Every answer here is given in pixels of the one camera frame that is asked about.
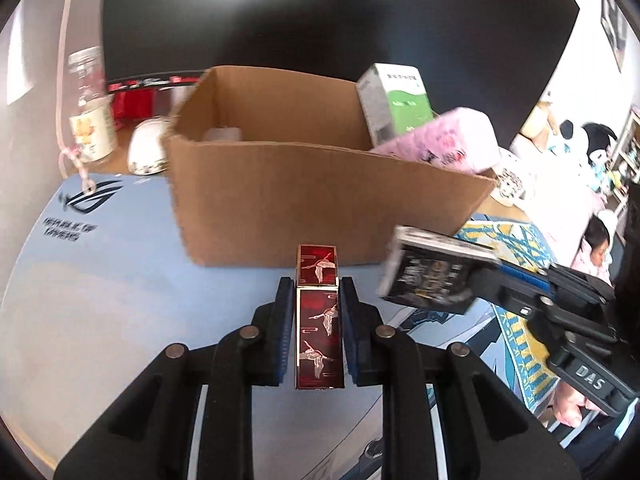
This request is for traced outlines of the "right hand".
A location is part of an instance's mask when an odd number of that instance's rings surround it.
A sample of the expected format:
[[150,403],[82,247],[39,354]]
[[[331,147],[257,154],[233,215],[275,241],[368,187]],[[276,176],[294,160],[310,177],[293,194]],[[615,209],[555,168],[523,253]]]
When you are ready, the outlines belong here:
[[582,409],[599,413],[600,408],[566,382],[559,382],[553,393],[552,411],[565,426],[577,428],[582,423]]

